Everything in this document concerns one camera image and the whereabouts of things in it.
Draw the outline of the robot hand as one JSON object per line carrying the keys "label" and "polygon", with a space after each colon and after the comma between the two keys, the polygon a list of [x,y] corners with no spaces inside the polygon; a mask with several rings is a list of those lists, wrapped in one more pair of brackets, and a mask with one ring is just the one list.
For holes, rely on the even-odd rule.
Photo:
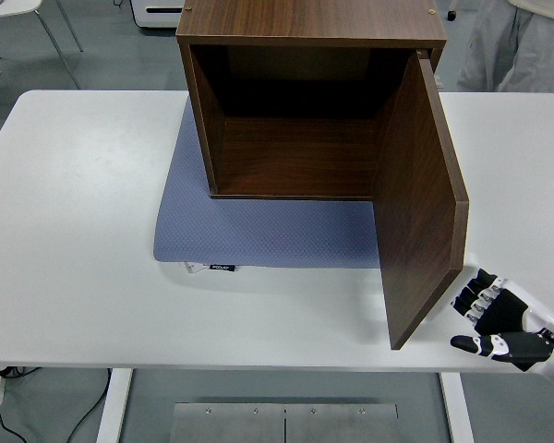
{"label": "robot hand", "polygon": [[480,269],[452,307],[476,332],[452,337],[452,347],[514,365],[554,384],[554,313],[523,288]]}

